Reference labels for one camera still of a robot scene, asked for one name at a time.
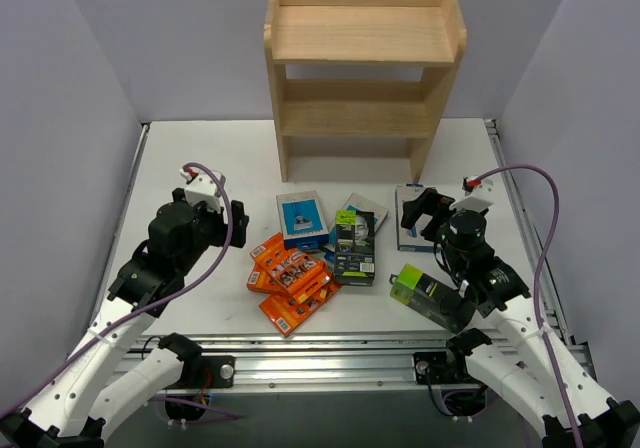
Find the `blue Harry's razor box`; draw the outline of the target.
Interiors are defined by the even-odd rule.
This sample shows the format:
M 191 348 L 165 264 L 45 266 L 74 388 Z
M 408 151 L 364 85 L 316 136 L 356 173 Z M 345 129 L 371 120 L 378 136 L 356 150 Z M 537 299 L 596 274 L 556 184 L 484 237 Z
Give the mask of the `blue Harry's razor box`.
M 342 210 L 351 211 L 367 211 L 373 213 L 374 221 L 369 223 L 369 232 L 376 234 L 380 226 L 384 223 L 388 216 L 389 210 L 382 205 L 373 202 L 372 200 L 365 198 L 357 193 L 352 193 L 342 206 Z M 329 228 L 329 242 L 326 243 L 321 250 L 324 252 L 324 260 L 329 264 L 335 262 L 335 243 L 336 243 L 336 230 L 335 220 L 331 220 L 328 225 Z
M 329 230 L 315 190 L 279 194 L 276 204 L 286 249 L 310 251 L 329 241 Z

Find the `black green gillette box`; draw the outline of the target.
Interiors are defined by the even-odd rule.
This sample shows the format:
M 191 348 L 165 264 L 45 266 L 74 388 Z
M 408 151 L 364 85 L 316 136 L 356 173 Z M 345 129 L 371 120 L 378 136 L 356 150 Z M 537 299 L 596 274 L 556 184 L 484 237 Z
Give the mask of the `black green gillette box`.
M 389 282 L 394 300 L 451 333 L 463 331 L 474 316 L 474 306 L 457 290 L 410 264 L 391 274 Z
M 338 284 L 372 286 L 375 280 L 374 213 L 338 210 L 335 216 L 333 275 Z

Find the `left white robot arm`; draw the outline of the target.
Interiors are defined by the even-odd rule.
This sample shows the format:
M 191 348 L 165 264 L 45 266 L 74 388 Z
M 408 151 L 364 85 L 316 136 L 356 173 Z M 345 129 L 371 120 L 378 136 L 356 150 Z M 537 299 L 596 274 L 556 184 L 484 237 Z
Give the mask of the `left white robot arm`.
M 14 447 L 101 447 L 132 413 L 172 385 L 202 381 L 202 348 L 171 333 L 132 370 L 111 378 L 138 337 L 185 289 L 185 278 L 211 247 L 246 244 L 249 218 L 240 201 L 216 190 L 176 189 L 148 226 L 148 237 L 120 268 L 96 318 L 51 380 L 1 418 Z

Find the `wooden three-tier shelf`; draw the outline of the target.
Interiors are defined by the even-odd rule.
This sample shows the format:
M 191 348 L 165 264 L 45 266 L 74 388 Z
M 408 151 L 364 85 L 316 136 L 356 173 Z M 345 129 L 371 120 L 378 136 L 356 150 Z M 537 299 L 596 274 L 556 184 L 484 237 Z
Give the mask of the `wooden three-tier shelf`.
M 264 52 L 280 174 L 302 136 L 402 138 L 419 181 L 466 53 L 458 0 L 268 0 Z M 419 67 L 417 81 L 290 79 L 289 65 Z

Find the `orange razor pack left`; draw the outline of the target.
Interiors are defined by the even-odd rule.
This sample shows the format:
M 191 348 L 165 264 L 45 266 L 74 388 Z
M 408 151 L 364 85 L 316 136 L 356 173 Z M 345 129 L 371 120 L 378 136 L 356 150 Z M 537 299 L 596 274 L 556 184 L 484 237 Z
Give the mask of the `orange razor pack left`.
M 282 288 L 259 264 L 254 265 L 246 286 L 249 291 L 267 295 L 282 292 Z

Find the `orange razor pack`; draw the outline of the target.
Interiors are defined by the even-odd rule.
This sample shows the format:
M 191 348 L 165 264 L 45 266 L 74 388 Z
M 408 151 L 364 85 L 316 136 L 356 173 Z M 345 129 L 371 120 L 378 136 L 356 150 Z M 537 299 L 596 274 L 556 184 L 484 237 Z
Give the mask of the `orange razor pack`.
M 342 288 L 333 281 L 302 303 L 280 295 L 270 295 L 259 304 L 259 309 L 284 337 L 291 335 Z
M 253 261 L 298 304 L 330 282 L 326 264 L 297 249 L 287 249 L 281 232 L 250 252 Z
M 254 265 L 246 286 L 249 291 L 267 295 L 282 292 L 282 288 L 259 264 Z

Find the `orange razor pack top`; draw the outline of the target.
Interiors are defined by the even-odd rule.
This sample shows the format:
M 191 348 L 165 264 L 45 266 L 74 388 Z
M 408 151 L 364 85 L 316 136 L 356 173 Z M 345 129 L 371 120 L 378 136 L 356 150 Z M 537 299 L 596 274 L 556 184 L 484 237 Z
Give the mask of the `orange razor pack top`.
M 281 232 L 250 252 L 253 261 L 298 304 L 330 282 L 326 264 L 297 249 L 287 249 Z

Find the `orange razor pack front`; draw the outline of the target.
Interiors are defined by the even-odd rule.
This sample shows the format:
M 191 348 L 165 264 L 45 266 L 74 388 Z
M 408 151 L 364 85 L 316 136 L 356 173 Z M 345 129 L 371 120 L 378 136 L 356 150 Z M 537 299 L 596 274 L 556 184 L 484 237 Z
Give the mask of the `orange razor pack front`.
M 284 337 L 291 335 L 342 288 L 333 281 L 302 303 L 280 295 L 270 295 L 259 304 L 259 309 Z

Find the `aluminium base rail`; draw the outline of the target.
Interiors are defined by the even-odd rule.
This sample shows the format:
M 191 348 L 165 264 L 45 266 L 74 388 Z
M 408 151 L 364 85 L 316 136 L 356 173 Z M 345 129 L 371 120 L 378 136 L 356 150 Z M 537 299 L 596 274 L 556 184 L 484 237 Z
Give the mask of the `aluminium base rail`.
M 434 332 L 344 335 L 204 336 L 206 356 L 235 362 L 230 393 L 322 393 L 417 390 L 413 355 L 440 352 Z

